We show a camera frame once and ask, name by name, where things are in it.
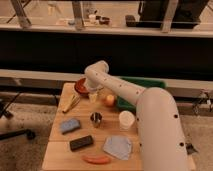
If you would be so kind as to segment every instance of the apple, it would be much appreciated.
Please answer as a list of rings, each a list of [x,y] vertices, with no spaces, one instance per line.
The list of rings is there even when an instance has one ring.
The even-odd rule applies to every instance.
[[[104,103],[108,107],[114,106],[114,104],[115,104],[115,96],[112,95],[112,94],[107,95],[105,100],[104,100]]]

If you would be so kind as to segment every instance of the wooden table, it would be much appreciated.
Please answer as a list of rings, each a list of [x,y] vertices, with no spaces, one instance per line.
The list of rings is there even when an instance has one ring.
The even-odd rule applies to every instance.
[[[70,95],[75,93],[73,87],[73,83],[66,83],[64,85],[49,137],[42,169],[45,171],[142,170],[136,124],[134,124],[129,131],[121,131],[119,129],[118,109],[116,107],[106,107],[102,103],[102,99],[107,93],[109,93],[107,90],[104,89],[100,91],[99,100],[96,103],[92,104],[88,98],[81,98],[75,108],[70,110],[67,114],[62,113]],[[103,121],[99,128],[93,128],[92,123],[90,122],[90,115],[93,112],[100,112],[103,116]],[[71,118],[80,120],[81,129],[62,135],[59,129],[60,123]],[[76,152],[72,152],[69,147],[69,141],[87,135],[92,135],[94,144]],[[106,138],[111,135],[124,135],[132,141],[133,148],[128,161],[119,160],[106,154],[102,150]],[[106,165],[92,165],[81,159],[81,156],[84,154],[98,156],[108,155],[111,158],[111,163]],[[195,164],[192,157],[189,156],[188,159],[191,170],[195,170]]]

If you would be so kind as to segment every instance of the small metal cup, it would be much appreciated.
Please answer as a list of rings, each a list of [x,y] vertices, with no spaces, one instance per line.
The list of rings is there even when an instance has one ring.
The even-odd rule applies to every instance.
[[[101,120],[102,120],[102,116],[100,113],[98,112],[94,112],[92,113],[92,115],[90,116],[90,120],[92,121],[92,125],[95,128],[98,128],[101,124]]]

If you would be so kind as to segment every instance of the black eraser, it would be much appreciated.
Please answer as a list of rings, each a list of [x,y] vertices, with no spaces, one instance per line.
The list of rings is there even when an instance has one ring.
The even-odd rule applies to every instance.
[[[82,137],[82,138],[78,138],[78,139],[70,141],[70,149],[74,151],[91,144],[93,144],[93,138],[91,135],[88,135],[86,137]]]

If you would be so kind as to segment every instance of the gray cloth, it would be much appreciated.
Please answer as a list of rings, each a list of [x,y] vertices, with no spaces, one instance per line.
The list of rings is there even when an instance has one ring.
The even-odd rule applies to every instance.
[[[106,139],[103,150],[118,159],[128,160],[132,151],[132,143],[124,136],[111,136]]]
[[[67,132],[71,132],[71,131],[78,129],[80,127],[81,126],[80,126],[79,120],[77,120],[75,118],[72,118],[68,121],[62,122],[60,124],[60,130],[61,130],[62,134],[65,134]]]

